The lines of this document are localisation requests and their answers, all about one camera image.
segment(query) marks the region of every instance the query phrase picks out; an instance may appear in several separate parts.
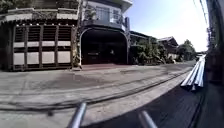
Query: road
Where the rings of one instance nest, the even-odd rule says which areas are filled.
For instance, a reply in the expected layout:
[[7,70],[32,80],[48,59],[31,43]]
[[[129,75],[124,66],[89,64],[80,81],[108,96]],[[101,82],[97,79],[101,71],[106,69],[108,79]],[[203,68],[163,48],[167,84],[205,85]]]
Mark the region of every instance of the road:
[[[138,85],[142,85],[142,84],[147,84],[145,82],[156,81],[156,79],[159,79],[159,78],[164,79],[166,76],[169,76],[181,71],[187,71],[191,69],[193,65],[194,65],[194,62],[188,62],[188,63],[182,63],[182,64],[176,64],[176,65],[171,64],[171,65],[160,65],[160,66],[128,66],[128,67],[122,67],[122,68],[91,70],[91,71],[81,71],[81,72],[74,72],[71,70],[22,72],[22,73],[1,72],[0,73],[0,79],[1,79],[0,100],[1,101],[10,100],[10,102],[12,103],[15,101],[23,101],[23,100],[29,101],[29,102],[32,101],[33,103],[40,102],[40,101],[52,102],[52,100],[57,101],[58,99],[63,101],[68,97],[69,98],[76,97],[77,93],[74,93],[73,91],[80,92],[82,93],[82,95],[89,95],[94,98],[95,95],[101,94],[100,90],[113,87],[114,90],[123,91],[128,88],[127,86],[131,88],[137,85],[133,83],[138,83]],[[177,83],[181,82],[184,79],[184,76],[180,78],[176,78],[175,80],[170,81],[170,83],[169,82],[165,83],[160,88],[155,88],[151,90],[150,93],[142,93],[142,95],[143,94],[148,95],[148,96],[143,95],[143,97],[150,98],[147,100],[145,99],[144,101],[147,101],[147,102],[154,101],[155,99],[159,98],[161,95],[166,93],[167,91],[172,90],[173,88],[177,86]],[[114,90],[111,92],[107,92],[103,90],[102,94],[112,93],[114,92]],[[68,91],[71,91],[70,93],[73,93],[73,94],[68,96],[67,95]],[[181,96],[188,95],[188,93],[186,92],[183,93],[181,91],[176,92],[180,94],[178,96],[181,97]],[[52,92],[61,92],[63,94],[57,95],[57,96],[49,95],[48,97],[39,98],[39,94],[45,93],[47,95],[48,93],[52,93]],[[118,116],[118,114],[132,111],[132,109],[134,110],[138,107],[141,107],[141,105],[148,104],[141,100],[138,100],[138,99],[143,99],[138,96],[136,94],[135,97],[130,96],[129,99],[126,99],[124,97],[124,98],[121,98],[119,101],[117,100],[108,101],[107,103],[99,103],[96,105],[89,106],[87,110],[87,115],[85,117],[84,125],[96,123],[96,122],[102,121],[102,119],[109,119],[114,116]],[[195,99],[190,96],[187,99],[188,100],[184,100],[186,101],[186,103],[195,102]],[[167,100],[163,100],[163,102],[161,103],[162,103],[162,106],[164,107],[165,104],[167,104]],[[122,104],[124,104],[126,106],[125,108],[127,109],[123,109],[123,108],[120,109]],[[160,111],[161,109],[164,109],[163,107],[160,107],[160,108],[157,107],[158,109],[155,110],[155,113]],[[54,111],[54,113],[55,114],[53,115],[53,117],[50,117],[46,115],[46,111],[44,112],[43,111],[42,112],[27,111],[26,112],[26,111],[1,110],[0,127],[18,127],[18,128],[66,127],[71,116],[74,113],[74,109]]]

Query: roof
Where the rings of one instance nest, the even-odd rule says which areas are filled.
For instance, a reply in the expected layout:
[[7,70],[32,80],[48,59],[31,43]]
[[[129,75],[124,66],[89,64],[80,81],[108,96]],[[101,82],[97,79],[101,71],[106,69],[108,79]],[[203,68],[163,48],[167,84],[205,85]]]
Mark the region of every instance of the roof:
[[175,38],[173,36],[161,38],[161,39],[158,39],[157,41],[159,41],[159,42],[171,41],[172,45],[178,46],[178,43],[177,43],[177,41],[175,40]]
[[171,39],[174,39],[174,37],[173,36],[165,37],[165,38],[158,39],[158,41],[170,41]]
[[149,36],[145,35],[145,34],[142,34],[142,33],[139,33],[139,32],[136,32],[136,31],[130,31],[131,35],[138,35],[138,36],[143,36],[143,37],[146,37],[148,38]]

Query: blue sky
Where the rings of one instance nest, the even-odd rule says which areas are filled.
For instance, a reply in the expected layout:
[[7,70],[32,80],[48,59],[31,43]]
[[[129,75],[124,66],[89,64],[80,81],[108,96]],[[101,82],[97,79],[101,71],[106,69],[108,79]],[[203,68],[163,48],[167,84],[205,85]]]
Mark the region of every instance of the blue sky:
[[195,4],[193,0],[132,1],[125,14],[130,17],[131,30],[156,38],[173,36],[178,44],[189,39],[196,51],[207,49],[207,24],[199,0]]

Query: house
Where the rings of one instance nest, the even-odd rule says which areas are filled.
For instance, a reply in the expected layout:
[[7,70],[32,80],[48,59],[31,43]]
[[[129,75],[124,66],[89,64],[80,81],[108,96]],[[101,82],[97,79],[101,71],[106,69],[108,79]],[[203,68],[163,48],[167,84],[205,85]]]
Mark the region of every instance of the house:
[[79,2],[32,0],[15,6],[0,16],[1,67],[72,67]]
[[131,0],[84,0],[81,64],[128,63]]
[[171,36],[171,37],[161,38],[161,39],[158,39],[158,42],[162,43],[164,47],[166,48],[167,57],[171,56],[173,59],[177,58],[178,43],[174,37]]
[[57,69],[128,62],[131,0],[32,0],[0,15],[0,65]]

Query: balcony railing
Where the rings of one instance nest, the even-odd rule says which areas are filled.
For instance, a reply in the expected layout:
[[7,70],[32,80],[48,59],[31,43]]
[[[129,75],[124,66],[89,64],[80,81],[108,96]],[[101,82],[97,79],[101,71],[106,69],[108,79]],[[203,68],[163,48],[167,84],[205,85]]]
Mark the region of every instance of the balcony railing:
[[118,13],[113,13],[104,9],[86,9],[85,20],[99,20],[103,22],[110,22],[115,24],[124,25],[124,17]]

